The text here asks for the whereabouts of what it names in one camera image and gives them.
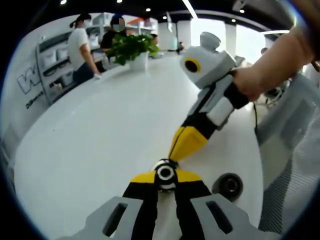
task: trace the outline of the gray mesh fabric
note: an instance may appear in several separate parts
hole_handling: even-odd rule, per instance
[[[262,231],[282,234],[304,211],[319,181],[319,89],[298,75],[258,126],[257,138],[260,147],[276,141],[277,147],[271,149],[268,158],[276,159],[280,155],[283,158],[283,154],[278,154],[279,149],[287,152],[285,168],[264,192],[259,225]],[[268,164],[264,155],[261,158],[262,165]]]

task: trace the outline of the ceiling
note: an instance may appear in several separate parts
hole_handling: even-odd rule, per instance
[[[230,13],[258,22],[269,29],[280,30],[291,27],[291,21],[277,4],[276,0],[247,0],[245,13],[233,11],[236,0],[189,0],[195,10],[210,10]],[[182,0],[67,0],[65,5],[60,5],[60,0],[33,0],[33,14],[30,17],[29,30],[39,27],[52,20],[79,13],[111,12],[133,15],[143,18],[157,18],[160,22],[165,12],[187,10]],[[180,14],[172,17],[173,21],[190,19],[190,14]]]

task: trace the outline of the black ceiling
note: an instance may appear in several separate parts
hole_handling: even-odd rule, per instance
[[[259,11],[249,4],[244,7],[245,14],[241,14],[232,11],[234,0],[189,1],[195,10],[211,10],[239,15],[258,22],[272,30],[288,28],[288,26],[284,26],[284,24],[279,22],[275,16]],[[47,3],[44,3],[43,0],[33,0],[31,2],[28,1],[28,3],[28,7],[30,7],[30,5],[33,7],[33,15],[29,21],[29,31],[52,20],[80,13],[119,13],[142,18],[152,17],[161,22],[165,12],[187,9],[182,0],[122,0],[122,3],[117,3],[117,0],[67,0],[65,5],[60,5],[60,0],[48,0]],[[146,12],[146,8],[151,8],[151,11]],[[173,15],[172,20],[177,22],[179,20],[190,19],[190,17],[190,14],[178,14]],[[209,15],[202,15],[201,17],[214,18],[214,16]]]

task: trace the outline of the green leaves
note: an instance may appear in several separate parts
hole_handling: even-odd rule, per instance
[[[115,63],[125,65],[127,61],[135,60],[141,53],[150,52],[155,56],[160,50],[152,36],[149,35],[115,35],[112,49],[108,56],[115,56]]]

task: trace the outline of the white table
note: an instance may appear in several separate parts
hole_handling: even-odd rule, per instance
[[[89,214],[167,157],[199,92],[179,60],[150,61],[147,73],[127,66],[108,71],[61,98],[32,126],[16,153],[14,182],[21,205],[48,239],[81,230]],[[222,174],[238,174],[244,188],[236,204],[259,225],[262,165],[245,108],[181,167],[199,174],[209,189]],[[173,195],[161,194],[158,205],[154,239],[179,239]]]

